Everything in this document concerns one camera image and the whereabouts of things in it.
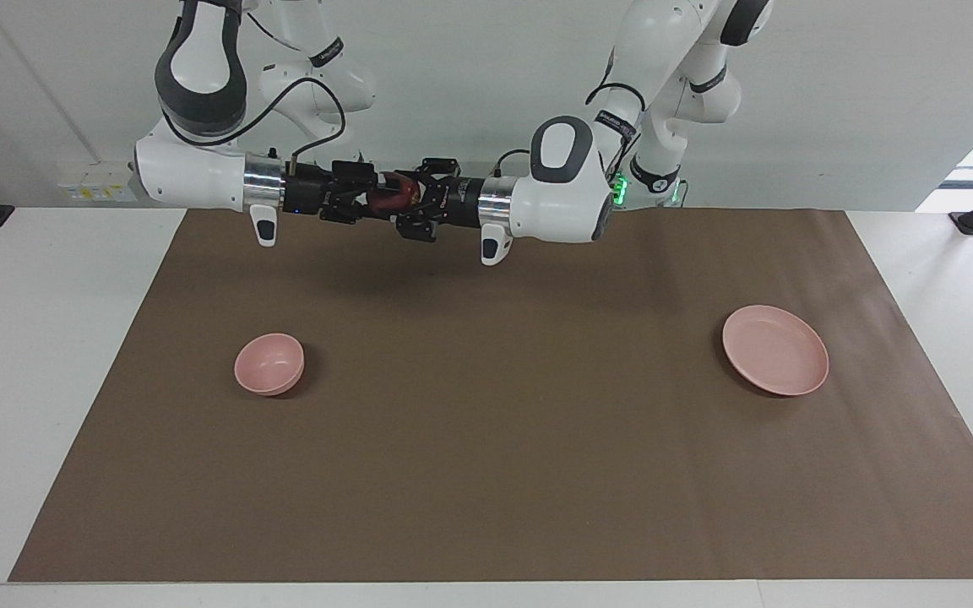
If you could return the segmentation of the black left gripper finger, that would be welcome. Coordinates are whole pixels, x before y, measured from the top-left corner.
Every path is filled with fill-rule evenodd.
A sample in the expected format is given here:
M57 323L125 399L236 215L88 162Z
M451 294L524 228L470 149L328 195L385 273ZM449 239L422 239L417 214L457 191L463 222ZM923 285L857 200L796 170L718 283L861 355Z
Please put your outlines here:
M414 242L436 242L438 226L436 210L406 212L395 216L395 229L398 234Z
M455 158L427 157L406 176L416 183L445 183L460 177L460 164Z

